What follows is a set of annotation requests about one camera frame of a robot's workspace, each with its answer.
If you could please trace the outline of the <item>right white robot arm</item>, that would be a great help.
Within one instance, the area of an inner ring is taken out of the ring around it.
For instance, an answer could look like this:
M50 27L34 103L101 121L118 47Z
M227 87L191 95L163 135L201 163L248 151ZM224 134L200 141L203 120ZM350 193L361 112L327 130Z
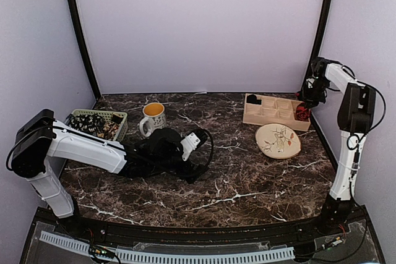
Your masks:
M348 216L353 208L353 194L358 175L361 152L366 137L377 125L374 122L376 96L381 93L373 86L359 81L347 66L338 61L317 57L310 63L311 75L305 79L301 101L307 109L325 103L331 84L343 94L337 114L341 131L341 151L337 173L326 197L316 231L328 236L340 224L339 217Z

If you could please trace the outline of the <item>red navy striped tie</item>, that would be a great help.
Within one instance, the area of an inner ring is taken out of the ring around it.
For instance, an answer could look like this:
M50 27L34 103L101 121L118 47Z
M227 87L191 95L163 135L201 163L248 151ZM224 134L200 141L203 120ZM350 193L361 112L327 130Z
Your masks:
M296 107L295 118L297 121L308 121L311 115L311 110L305 107L304 104L299 104Z

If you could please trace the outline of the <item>white patterned mug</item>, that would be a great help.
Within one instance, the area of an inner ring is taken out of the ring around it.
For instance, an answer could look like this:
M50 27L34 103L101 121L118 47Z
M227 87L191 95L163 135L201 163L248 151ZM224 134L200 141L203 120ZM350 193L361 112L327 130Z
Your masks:
M167 126L165 107L161 103L149 103L143 107L144 118L139 123L143 137L149 137L154 130Z

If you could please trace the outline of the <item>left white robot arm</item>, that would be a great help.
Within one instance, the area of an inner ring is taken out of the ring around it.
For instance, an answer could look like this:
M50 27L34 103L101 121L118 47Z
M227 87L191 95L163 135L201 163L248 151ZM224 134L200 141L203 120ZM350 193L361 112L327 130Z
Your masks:
M131 145L105 140L73 129L54 118L50 109L40 111L20 128L6 158L6 168L26 179L62 225L74 237L87 232L87 222L53 172L49 158L63 158L88 164L127 178L152 177L163 172L193 183L209 164L194 165L189 157L213 138L205 129L186 136L170 128L154 130Z

